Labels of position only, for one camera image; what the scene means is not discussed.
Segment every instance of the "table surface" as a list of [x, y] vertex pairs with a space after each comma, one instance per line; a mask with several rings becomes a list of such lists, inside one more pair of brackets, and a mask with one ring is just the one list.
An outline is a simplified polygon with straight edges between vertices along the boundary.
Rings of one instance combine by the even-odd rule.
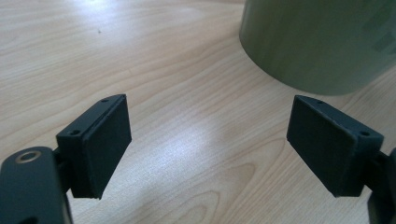
[[323, 100], [396, 146], [396, 69], [342, 96], [295, 90], [256, 66], [244, 0], [2, 1], [0, 161], [56, 148], [98, 100], [126, 93], [133, 142], [75, 223], [368, 223], [370, 190], [334, 197], [287, 142], [293, 96]]

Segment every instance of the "wood grain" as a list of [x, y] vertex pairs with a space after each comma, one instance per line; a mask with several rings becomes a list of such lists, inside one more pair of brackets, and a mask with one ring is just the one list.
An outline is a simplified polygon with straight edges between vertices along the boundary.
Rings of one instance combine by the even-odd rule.
[[134, 141], [78, 223], [368, 223], [286, 141], [295, 94], [317, 97], [396, 146], [396, 69], [320, 96], [266, 75], [242, 49], [242, 0], [2, 1], [0, 161], [125, 92]]

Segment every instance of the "wooden table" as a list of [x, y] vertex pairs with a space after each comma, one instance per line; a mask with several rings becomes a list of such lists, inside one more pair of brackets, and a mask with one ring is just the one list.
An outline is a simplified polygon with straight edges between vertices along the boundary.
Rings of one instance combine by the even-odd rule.
[[396, 146], [396, 69], [325, 97], [265, 74], [242, 49], [243, 0], [2, 1], [0, 161], [126, 93], [134, 141], [79, 223], [368, 223], [287, 142], [295, 94], [317, 97]]

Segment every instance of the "round hole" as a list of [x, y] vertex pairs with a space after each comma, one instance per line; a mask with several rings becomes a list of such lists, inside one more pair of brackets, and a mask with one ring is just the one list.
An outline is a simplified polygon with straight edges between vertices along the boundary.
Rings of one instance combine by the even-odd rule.
[[16, 163], [26, 163], [29, 161], [34, 161], [35, 159], [37, 159], [40, 156], [41, 156], [40, 151], [28, 151], [28, 152], [25, 152], [25, 153], [19, 155], [17, 157], [17, 159], [15, 160], [15, 162]]
[[73, 130], [71, 132], [69, 132], [70, 135], [76, 135], [79, 134], [79, 130]]
[[38, 219], [36, 217], [28, 217], [24, 221], [20, 222], [20, 224], [36, 224], [38, 223]]
[[369, 134], [369, 133], [367, 133], [367, 132], [361, 132], [361, 135], [364, 135], [364, 136], [370, 136], [370, 134]]

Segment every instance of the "green cylinder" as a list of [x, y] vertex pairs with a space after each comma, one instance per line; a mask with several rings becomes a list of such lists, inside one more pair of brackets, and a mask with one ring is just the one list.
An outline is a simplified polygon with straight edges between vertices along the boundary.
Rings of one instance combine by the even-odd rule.
[[396, 0], [247, 0], [239, 36], [270, 76], [344, 94], [396, 65]]

